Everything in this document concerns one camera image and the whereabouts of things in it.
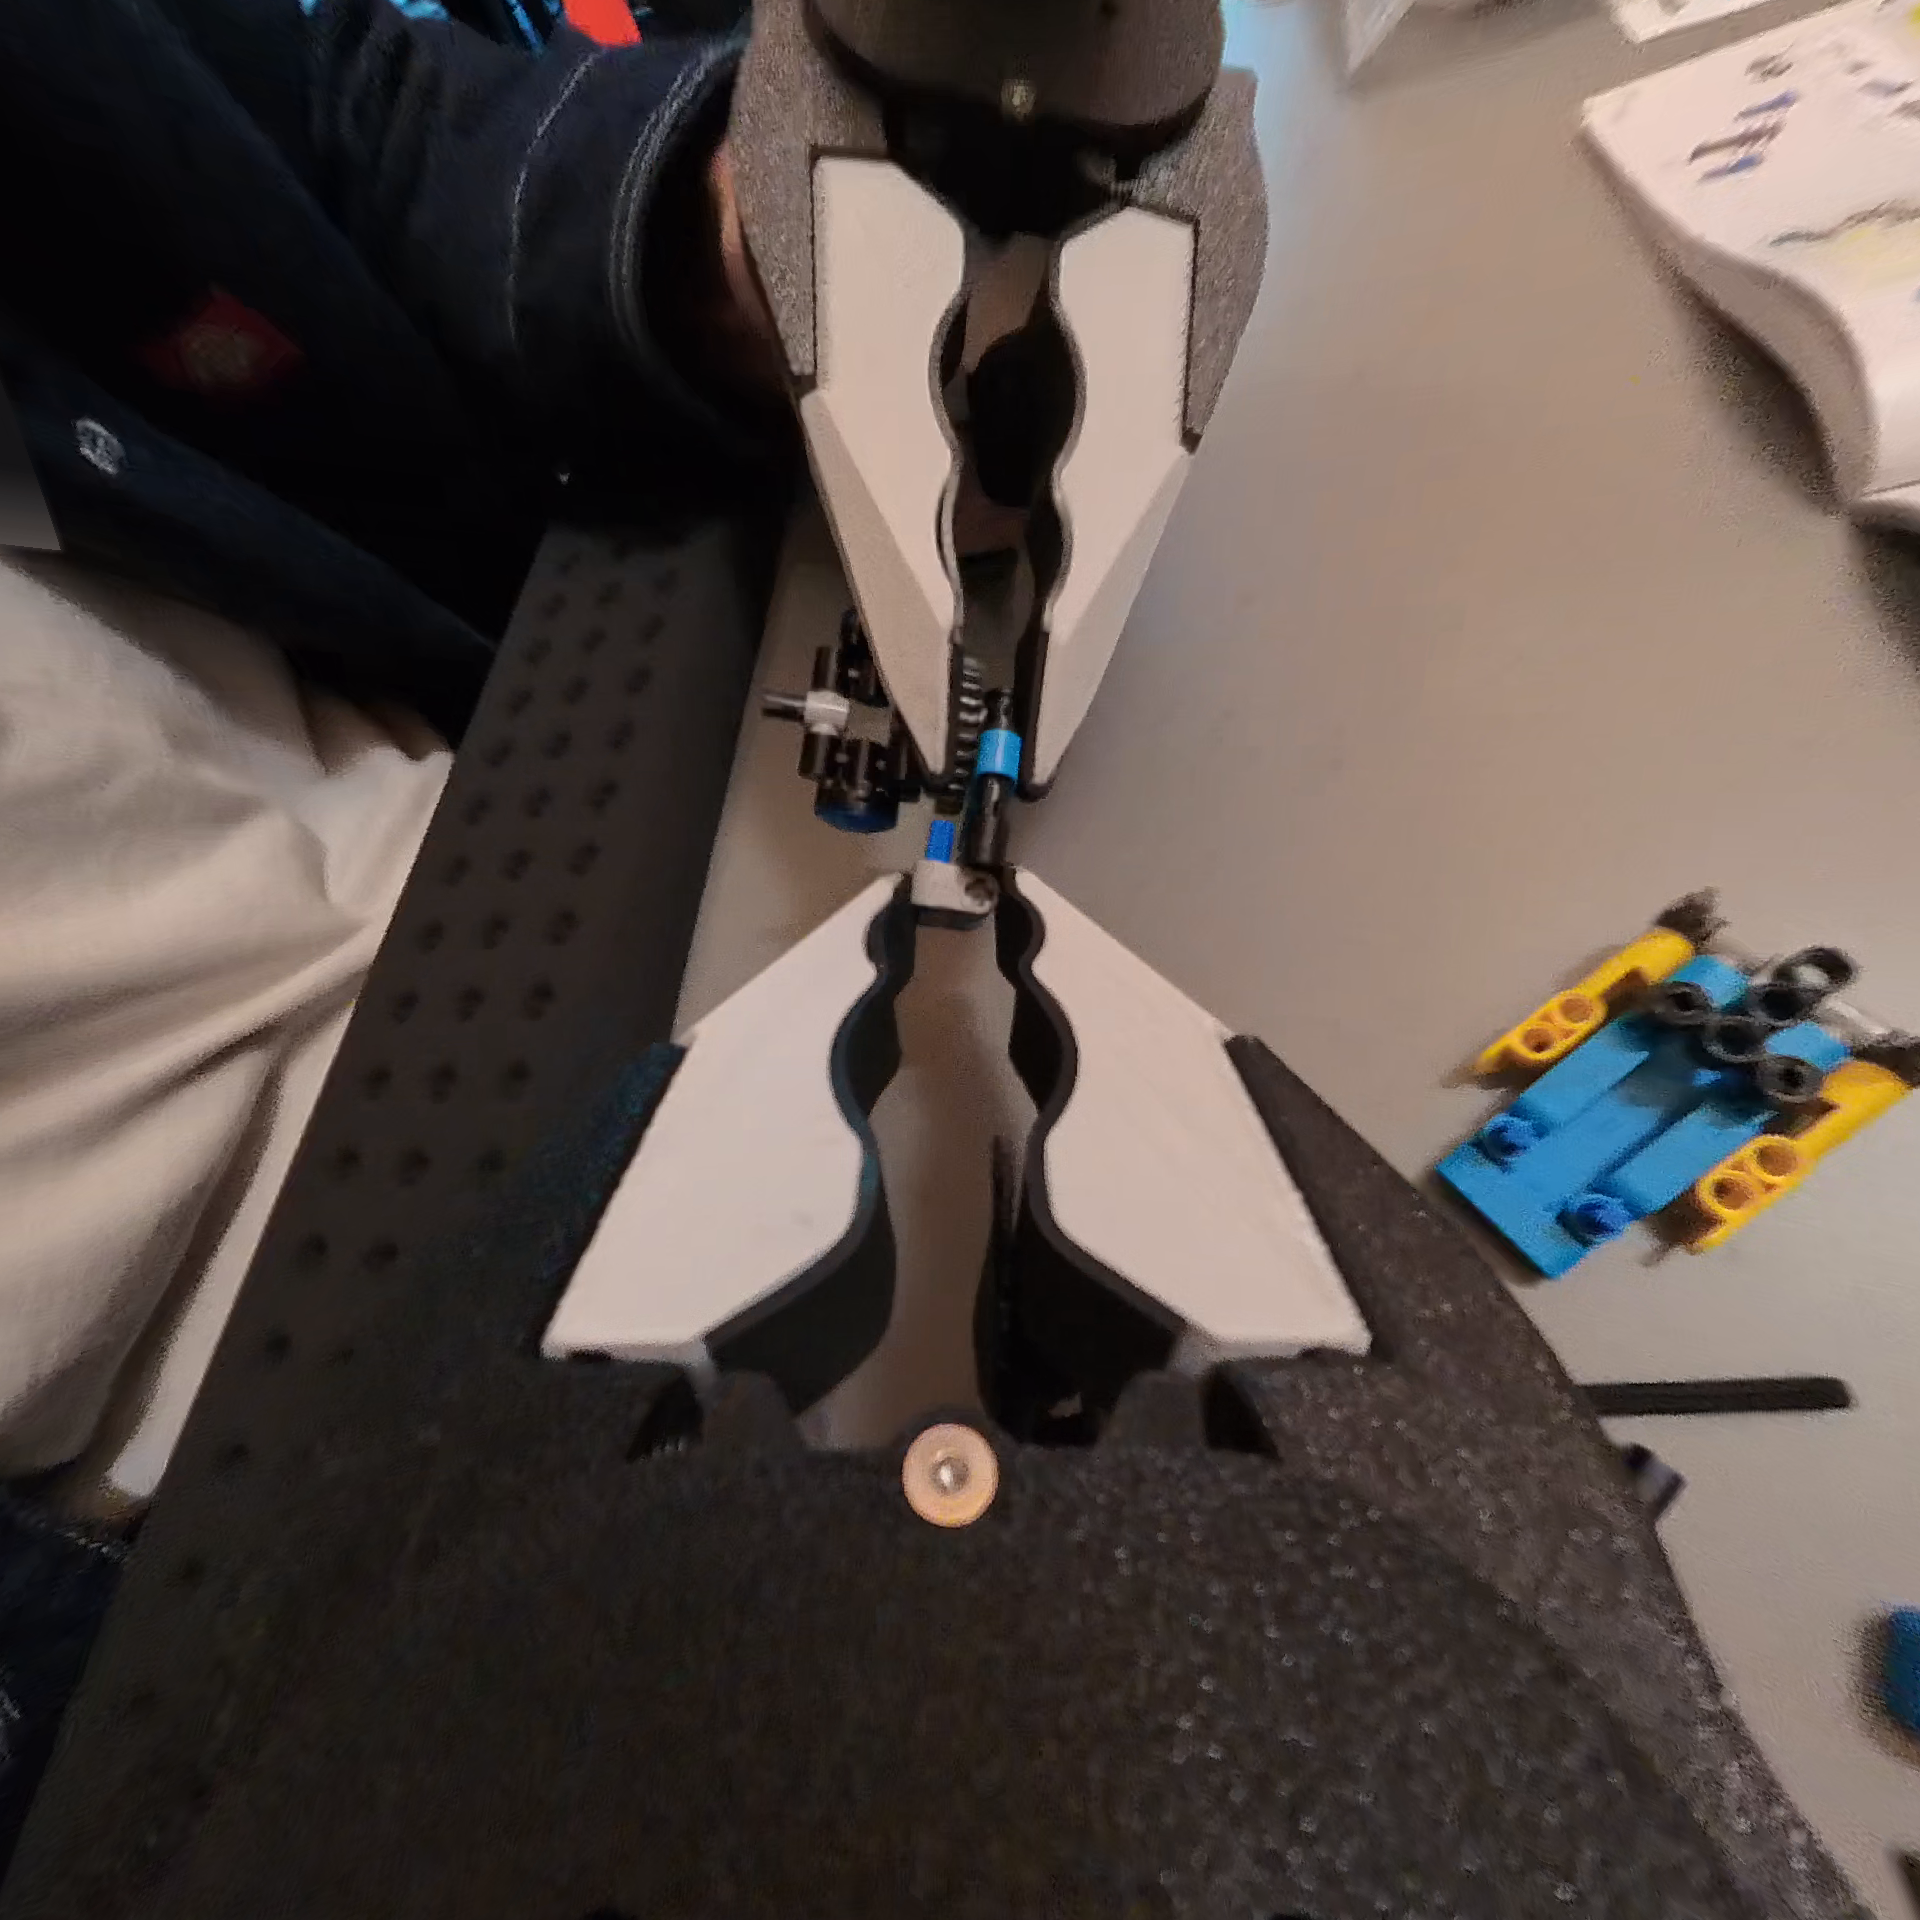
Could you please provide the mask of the black perforated mat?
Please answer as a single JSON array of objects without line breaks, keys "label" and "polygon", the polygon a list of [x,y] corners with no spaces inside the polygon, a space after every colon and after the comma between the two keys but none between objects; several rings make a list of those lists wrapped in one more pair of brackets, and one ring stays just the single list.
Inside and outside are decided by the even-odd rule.
[{"label": "black perforated mat", "polygon": [[[605,905],[615,828],[640,820],[645,749],[683,732],[693,668],[761,635],[774,536],[718,523],[677,543],[592,543],[535,565],[540,609],[406,921],[406,978],[374,996],[321,1128],[332,1199],[303,1199],[288,1265],[321,1282],[406,1280],[456,1193],[488,1193],[524,1148],[559,1034],[582,913]],[[4,1480],[4,1860],[153,1500],[78,1475]]]}]

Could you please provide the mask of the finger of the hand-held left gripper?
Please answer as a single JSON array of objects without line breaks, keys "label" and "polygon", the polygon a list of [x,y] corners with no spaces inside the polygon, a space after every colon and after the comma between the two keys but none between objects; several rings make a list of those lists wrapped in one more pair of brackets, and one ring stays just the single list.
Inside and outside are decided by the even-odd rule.
[{"label": "finger of the hand-held left gripper", "polygon": [[959,457],[942,355],[965,304],[966,228],[892,161],[854,156],[815,161],[812,218],[806,457],[896,719],[949,736]]},{"label": "finger of the hand-held left gripper", "polygon": [[1156,210],[1115,210],[1059,244],[1046,291],[1069,357],[1072,419],[1046,482],[1063,556],[1039,611],[1027,786],[1059,778],[1190,467],[1193,228]]}]

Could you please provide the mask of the grey desk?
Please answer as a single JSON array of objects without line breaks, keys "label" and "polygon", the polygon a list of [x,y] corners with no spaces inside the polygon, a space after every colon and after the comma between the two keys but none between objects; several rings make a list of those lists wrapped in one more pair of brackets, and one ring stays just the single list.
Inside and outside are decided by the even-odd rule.
[{"label": "grey desk", "polygon": [[[1831,504],[1793,396],[1648,259],[1577,144],[1607,87],[1807,4],[1627,43],[1604,4],[1233,4],[1270,188],[1261,301],[1135,613],[1019,852],[1400,1176],[1478,1047],[1718,887],[1915,1034],[1915,559]],[[877,1106],[902,1275],[806,1420],[975,1403],[987,1151],[1023,1124],[989,945],[934,935]],[[1915,1756],[1864,1629],[1915,1602],[1915,1097],[1713,1256],[1646,1233],[1519,1300],[1577,1379],[1838,1376],[1835,1416],[1624,1424],[1793,1801],[1913,1915]]]}]

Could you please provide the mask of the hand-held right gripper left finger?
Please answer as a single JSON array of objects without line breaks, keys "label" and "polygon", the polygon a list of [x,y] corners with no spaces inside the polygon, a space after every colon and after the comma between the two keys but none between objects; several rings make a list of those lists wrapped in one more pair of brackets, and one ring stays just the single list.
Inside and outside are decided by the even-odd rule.
[{"label": "hand-held right gripper left finger", "polygon": [[787,1399],[856,1372],[896,1296],[873,1112],[905,981],[905,881],[885,876],[683,1034],[544,1357],[756,1373]]}]

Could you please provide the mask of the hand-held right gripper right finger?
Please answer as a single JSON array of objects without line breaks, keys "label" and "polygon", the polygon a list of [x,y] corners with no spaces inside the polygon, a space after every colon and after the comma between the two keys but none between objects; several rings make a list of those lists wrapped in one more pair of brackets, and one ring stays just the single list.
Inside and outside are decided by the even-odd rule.
[{"label": "hand-held right gripper right finger", "polygon": [[1030,1104],[995,1282],[1006,1379],[1108,1411],[1147,1373],[1369,1356],[1238,1037],[1033,872],[1001,883],[995,951]]}]

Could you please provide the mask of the building instruction booklet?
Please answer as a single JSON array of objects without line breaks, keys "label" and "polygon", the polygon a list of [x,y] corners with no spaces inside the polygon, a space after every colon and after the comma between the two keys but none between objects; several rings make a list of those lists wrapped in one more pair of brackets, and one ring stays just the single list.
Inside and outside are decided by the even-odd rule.
[{"label": "building instruction booklet", "polygon": [[1582,106],[1691,292],[1791,380],[1857,521],[1917,525],[1915,4],[1835,4]]}]

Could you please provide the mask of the person's left hand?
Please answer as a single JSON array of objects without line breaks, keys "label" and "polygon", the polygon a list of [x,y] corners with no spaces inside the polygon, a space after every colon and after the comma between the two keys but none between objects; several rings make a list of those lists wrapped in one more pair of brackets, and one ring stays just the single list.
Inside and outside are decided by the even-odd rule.
[{"label": "person's left hand", "polygon": [[707,163],[703,207],[710,241],[701,322],[707,363],[731,396],[784,412],[792,401],[792,375],[744,232],[728,137],[720,137]]}]

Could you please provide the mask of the black blue brick assembly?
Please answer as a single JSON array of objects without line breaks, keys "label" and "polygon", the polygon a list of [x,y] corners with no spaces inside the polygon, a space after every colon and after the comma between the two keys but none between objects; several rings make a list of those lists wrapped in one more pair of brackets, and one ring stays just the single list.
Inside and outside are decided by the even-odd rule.
[{"label": "black blue brick assembly", "polygon": [[949,762],[933,771],[879,677],[863,623],[847,609],[815,650],[804,691],[767,689],[765,719],[800,729],[800,778],[813,817],[839,832],[877,834],[928,805],[923,852],[908,893],[919,924],[979,929],[996,915],[1023,772],[1014,693],[987,683],[979,656],[949,669]]}]

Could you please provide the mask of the yellow blue brick assembly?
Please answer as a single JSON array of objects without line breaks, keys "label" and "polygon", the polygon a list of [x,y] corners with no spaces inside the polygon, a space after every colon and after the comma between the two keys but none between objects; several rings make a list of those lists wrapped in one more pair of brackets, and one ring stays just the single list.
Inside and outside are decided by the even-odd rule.
[{"label": "yellow blue brick assembly", "polygon": [[1501,1097],[1433,1178],[1535,1280],[1637,1229],[1717,1250],[1915,1096],[1915,1034],[1855,984],[1848,951],[1756,953],[1685,893],[1470,1060]]}]

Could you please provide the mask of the white shirt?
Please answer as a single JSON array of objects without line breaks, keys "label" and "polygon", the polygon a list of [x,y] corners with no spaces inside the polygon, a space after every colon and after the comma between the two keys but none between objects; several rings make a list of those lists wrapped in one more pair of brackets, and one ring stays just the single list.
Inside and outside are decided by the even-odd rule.
[{"label": "white shirt", "polygon": [[73,561],[1,576],[1,1468],[156,1493],[451,768]]}]

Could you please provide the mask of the black axle rod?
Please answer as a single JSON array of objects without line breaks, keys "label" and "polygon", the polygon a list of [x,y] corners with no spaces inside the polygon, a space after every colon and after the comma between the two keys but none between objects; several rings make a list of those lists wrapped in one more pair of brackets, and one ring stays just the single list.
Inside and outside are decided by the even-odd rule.
[{"label": "black axle rod", "polygon": [[1584,1384],[1577,1394],[1600,1420],[1713,1420],[1848,1411],[1835,1376],[1740,1376]]}]

